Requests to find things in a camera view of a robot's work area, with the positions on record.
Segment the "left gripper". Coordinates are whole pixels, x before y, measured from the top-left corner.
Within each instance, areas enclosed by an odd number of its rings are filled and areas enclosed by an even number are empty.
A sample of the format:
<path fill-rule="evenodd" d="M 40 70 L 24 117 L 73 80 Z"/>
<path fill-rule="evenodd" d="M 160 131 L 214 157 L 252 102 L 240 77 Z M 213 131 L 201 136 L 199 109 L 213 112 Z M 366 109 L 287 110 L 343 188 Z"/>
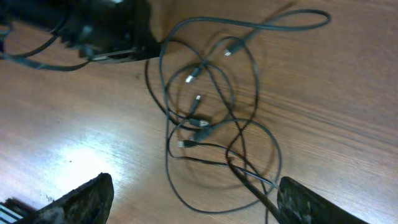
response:
<path fill-rule="evenodd" d="M 62 43 L 99 63 L 156 58 L 161 46 L 150 30 L 150 16 L 146 0 L 70 1 Z"/>

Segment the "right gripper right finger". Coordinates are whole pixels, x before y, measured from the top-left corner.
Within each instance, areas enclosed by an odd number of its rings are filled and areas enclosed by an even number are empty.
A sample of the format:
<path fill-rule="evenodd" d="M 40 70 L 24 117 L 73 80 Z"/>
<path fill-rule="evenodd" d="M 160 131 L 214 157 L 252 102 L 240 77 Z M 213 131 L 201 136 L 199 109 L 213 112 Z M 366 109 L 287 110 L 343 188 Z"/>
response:
<path fill-rule="evenodd" d="M 291 177 L 280 180 L 277 206 L 288 223 L 366 224 Z"/>

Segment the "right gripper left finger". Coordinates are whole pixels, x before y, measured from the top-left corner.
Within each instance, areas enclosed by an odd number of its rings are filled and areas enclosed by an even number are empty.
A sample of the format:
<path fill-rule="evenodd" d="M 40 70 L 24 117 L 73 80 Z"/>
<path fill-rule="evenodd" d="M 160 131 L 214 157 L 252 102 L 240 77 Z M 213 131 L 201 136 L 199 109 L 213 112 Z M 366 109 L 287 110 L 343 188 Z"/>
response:
<path fill-rule="evenodd" d="M 16 224 L 106 224 L 113 199 L 112 177 L 100 173 Z"/>

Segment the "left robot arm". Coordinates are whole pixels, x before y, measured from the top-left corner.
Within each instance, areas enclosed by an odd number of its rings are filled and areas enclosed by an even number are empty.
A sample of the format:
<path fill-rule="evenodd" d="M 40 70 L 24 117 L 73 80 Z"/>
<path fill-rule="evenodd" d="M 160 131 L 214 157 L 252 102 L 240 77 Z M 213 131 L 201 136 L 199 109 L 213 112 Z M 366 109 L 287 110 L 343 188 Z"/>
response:
<path fill-rule="evenodd" d="M 36 70 L 70 72 L 90 62 L 123 63 L 156 58 L 161 46 L 150 30 L 151 5 L 138 0 L 9 0 L 1 1 L 1 41 L 19 20 L 48 32 L 41 46 L 23 54 L 1 49 L 1 59 Z M 60 39 L 84 60 L 78 65 L 51 65 L 32 60 Z"/>

